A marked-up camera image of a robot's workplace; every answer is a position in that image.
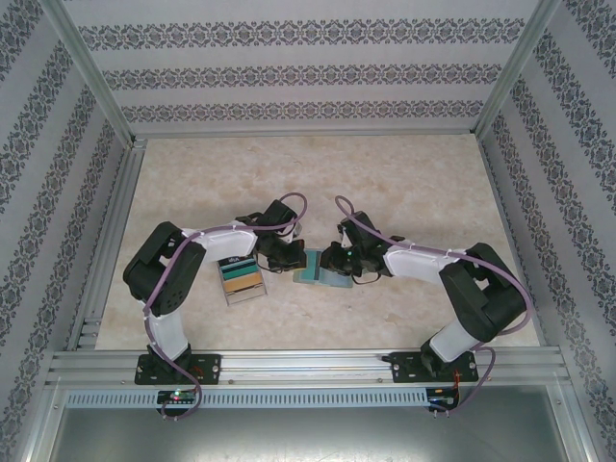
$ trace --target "marble-pattern floor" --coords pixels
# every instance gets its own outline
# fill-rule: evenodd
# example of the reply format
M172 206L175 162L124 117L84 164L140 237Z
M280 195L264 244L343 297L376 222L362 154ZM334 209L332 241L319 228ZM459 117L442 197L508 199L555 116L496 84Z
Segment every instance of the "marble-pattern floor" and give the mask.
M144 349L141 306L121 274L161 221L185 228L263 212L274 198L304 193L306 246L338 239L336 194L388 235L418 244L492 245L514 268L475 137L297 137L151 140L119 252L96 348ZM300 201L289 205L299 210ZM402 278L336 289L264 272L269 295L228 307L216 265L205 265L182 309L197 349L419 347L450 322L442 287ZM530 324L500 346L536 346Z

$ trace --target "patterned wallpaper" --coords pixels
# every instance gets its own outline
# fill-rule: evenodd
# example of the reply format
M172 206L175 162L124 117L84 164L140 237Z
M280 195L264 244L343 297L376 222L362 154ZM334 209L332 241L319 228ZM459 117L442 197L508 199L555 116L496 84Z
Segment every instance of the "patterned wallpaper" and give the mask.
M470 129L536 3L65 1L139 134Z
M615 7L563 1L481 140L600 460L616 459Z
M0 461L63 349L124 148L36 0L0 0Z

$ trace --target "metal extrusion bar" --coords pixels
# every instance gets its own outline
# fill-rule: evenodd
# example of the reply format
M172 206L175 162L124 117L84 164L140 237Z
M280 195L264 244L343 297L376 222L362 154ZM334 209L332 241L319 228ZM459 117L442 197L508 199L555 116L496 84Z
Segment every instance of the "metal extrusion bar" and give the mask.
M560 349L553 346L497 347L497 363L487 386L569 383ZM219 385L208 389L448 387L451 382L395 384L388 349L196 351L222 356ZM54 355L45 387L62 389L143 389L134 383L140 351L67 351ZM479 375L490 355L476 354ZM168 389L169 387L149 387Z

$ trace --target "purple cable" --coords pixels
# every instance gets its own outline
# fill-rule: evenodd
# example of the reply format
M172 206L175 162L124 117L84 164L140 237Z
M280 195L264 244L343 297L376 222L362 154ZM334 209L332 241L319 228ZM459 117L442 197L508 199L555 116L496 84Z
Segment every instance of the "purple cable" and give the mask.
M442 250L440 248L424 247L422 245L406 244L406 243L397 242L397 241L394 241L392 239L389 239L386 236L384 236L381 233L379 233L378 231L370 228L368 225L362 223L357 218L355 218L352 215L352 214L355 213L355 208L353 207L353 204L351 203L351 201L348 200L346 197L344 197L343 195L337 195L334 198L334 200L336 201L336 205L338 206L338 208L342 211L343 214L345 214L345 216L348 219L350 219L353 223L355 223L360 228L362 228L362 229L368 231L369 233L371 233L373 236L375 236L378 239L386 242L387 244L395 245L395 246L406 248L406 249L409 249L409 250L411 250L411 249L419 250L420 252L424 252L424 253L435 255L435 256L449 256L449 257L457 258L457 259L460 259L460 260L466 260L467 262L474 263L475 265L479 265L479 266L484 267L484 268L486 268L486 269L488 269L488 270L490 270L492 272L495 272L496 274L498 274L499 276L502 276L508 282L510 282L511 285L513 285L513 287L515 287L518 290L518 292L520 293L520 295L524 299L524 303L526 305L526 313L525 313L524 319L518 325L516 325L514 327L511 327L509 329L503 330L499 334L499 336L501 336L501 335L509 335L509 334L513 334L514 332L518 332L519 330L522 330L528 324L528 322L530 321L530 318L532 317L532 314L534 313L534 307L532 306L532 301L530 300L530 295L526 291L525 287L522 284L520 284L520 282L514 276L509 274L507 271L504 271L504 270L500 269L499 267L496 267L495 265L492 265L491 263L484 262L483 260L480 260L478 258L472 257L470 255L466 255L464 253L452 252L450 250ZM342 202L346 203L346 205L350 208L350 212L348 212L347 209L345 209L345 207L343 206ZM485 374L481 377L479 382L475 385L475 387L469 393L469 395L466 397L466 399L464 399L464 401L462 401L453 411L457 411L461 407L464 407L471 399L473 399L475 397L475 395L477 394L477 392L481 388L481 385L483 385L485 383L485 381L487 380L488 375L492 371L492 368L494 368L494 364L495 364L496 359L497 359L497 354L496 354L496 352L494 351L493 348L491 348L490 346L487 347L484 344L479 343L479 344L477 344L475 346L475 350L476 351L482 351L482 350L483 351L485 351L485 350L490 351L492 353L492 361L490 362L490 364L488 366L488 369L486 370Z
M161 275L161 278L158 280L158 283L154 287L154 290L152 291L152 294L150 295L147 302L145 303L145 306L143 306L143 323L145 324L145 333L147 334L147 337L150 339L150 344L152 346L152 349L156 352L156 354L158 354L161 358L163 358L163 360L165 360L165 362L167 362L170 366L172 366L176 371L180 372L182 375L187 377L194 384L194 387L198 394L198 399L194 402L194 406L190 408L189 410L187 410L184 414L173 417L174 421L180 421L182 419L185 419L190 414L193 414L194 412L196 412L196 410L199 408L199 405L201 404L201 401L203 400L203 389L201 388L201 384L199 383L199 381L196 378L194 378L194 376L192 376L190 373L188 373L184 369L180 368L177 364L175 364L173 360L169 358L156 344L156 340L154 339L154 335L152 334L152 329L150 327L150 321L149 321L149 315L152 311L151 307L154 304L156 297L161 292L161 289L165 285L165 282L167 281L167 278L169 276L169 273L171 272L171 269L177 262L177 259L180 257L180 254L182 253L184 248L186 248L186 246L189 243L191 243L198 237L203 236L205 234L215 232L215 231L229 231L229 230L235 230L235 229L244 229L244 230L250 230L250 231L276 231L279 229L285 229L287 226L291 226L292 224L296 224L297 222L299 222L303 218L303 216L306 214L306 210L308 209L308 199L306 199L306 196L302 194L301 192L289 192L283 195L282 197L280 197L280 200L284 200L287 197L292 197L292 196L296 196L302 199L304 202L304 206L301 212L299 213L299 215L287 223L272 225L272 226L249 226L249 225L243 225L243 224L242 225L225 224L222 226L214 226L212 228L207 228L207 229L203 229L200 231L196 231L195 233L192 233L188 238L182 241L182 243L179 244L178 247L175 249L175 252L173 252L173 256L167 263L167 267L165 268L165 270L163 271L163 274ZM169 416L165 414L166 406L167 406L167 403L165 403L161 409L161 414L163 415L163 419L165 420L169 418Z

